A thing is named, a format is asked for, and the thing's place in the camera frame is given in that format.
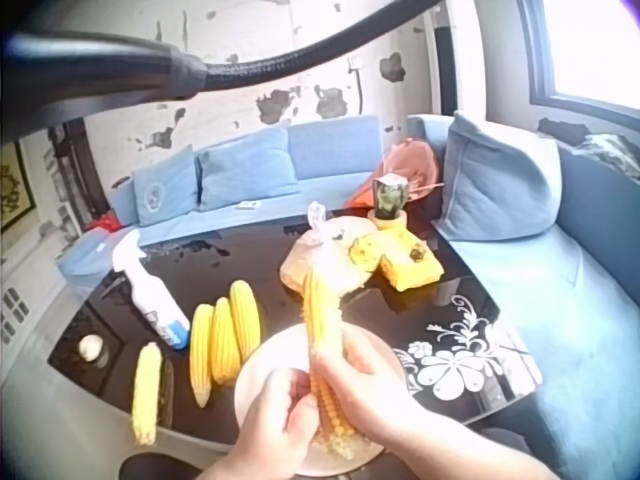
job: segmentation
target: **window frame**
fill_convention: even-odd
[[[558,93],[543,0],[517,0],[529,67],[529,102],[601,118],[640,132],[640,113],[630,107]]]

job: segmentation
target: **white plate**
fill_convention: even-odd
[[[361,330],[367,335],[376,350],[390,363],[398,376],[404,379],[404,369],[391,347],[373,333],[362,328]],[[240,427],[247,416],[249,406],[262,390],[269,373],[282,367],[309,371],[307,345],[305,325],[299,324],[274,335],[251,355],[238,376],[235,388],[234,406]],[[383,450],[384,447],[371,443],[355,458],[346,460],[327,453],[319,445],[312,444],[297,474],[308,477],[340,475],[370,462]]]

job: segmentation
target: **glass table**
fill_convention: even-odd
[[[436,284],[398,293],[376,272],[364,288],[343,299],[343,318],[394,349],[409,390],[425,408],[473,422],[535,391],[541,375],[498,306],[431,226],[424,204],[410,204],[407,212],[409,230],[427,242],[444,266],[444,276]],[[365,216],[366,210],[333,213]],[[198,304],[227,296],[234,280],[246,280],[260,304],[265,341],[302,321],[301,298],[280,282],[278,269],[308,228],[306,217],[296,216],[211,231],[145,247],[148,257],[143,262],[149,273],[164,280],[188,318]],[[108,347],[102,368],[87,364],[77,353],[78,341],[90,333],[99,334]],[[159,424],[233,445],[238,436],[233,387],[215,388],[204,409],[196,405],[188,349],[174,351],[159,339],[131,302],[131,287],[122,274],[111,272],[93,291],[57,342],[49,364],[129,412],[138,352],[151,341],[168,360]],[[399,460],[383,454],[350,477],[405,478],[401,471],[413,478]]]

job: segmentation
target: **white spray bottle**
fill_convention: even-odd
[[[133,230],[120,240],[113,250],[113,270],[124,270],[134,305],[170,347],[180,350],[189,343],[189,321],[164,282],[140,263],[147,255],[138,247],[139,239],[140,231]]]

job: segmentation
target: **corn cob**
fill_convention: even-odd
[[[140,350],[131,406],[133,434],[139,445],[153,445],[156,441],[161,365],[162,353],[155,343]]]
[[[251,287],[243,280],[231,284],[231,316],[242,362],[260,346],[260,314]]]
[[[189,374],[191,388],[200,408],[209,401],[211,394],[211,363],[209,361],[209,347],[211,344],[211,321],[213,307],[198,305],[193,314],[191,325],[191,350],[189,352]]]
[[[233,382],[240,373],[242,363],[238,341],[233,331],[229,300],[224,297],[218,299],[213,312],[210,349],[213,379],[220,385]]]
[[[342,355],[340,299],[317,270],[309,270],[304,281],[304,320],[310,353],[322,348],[330,355]],[[335,393],[314,368],[310,370],[311,392],[318,400],[321,437],[330,451],[351,459],[363,437],[346,419]]]

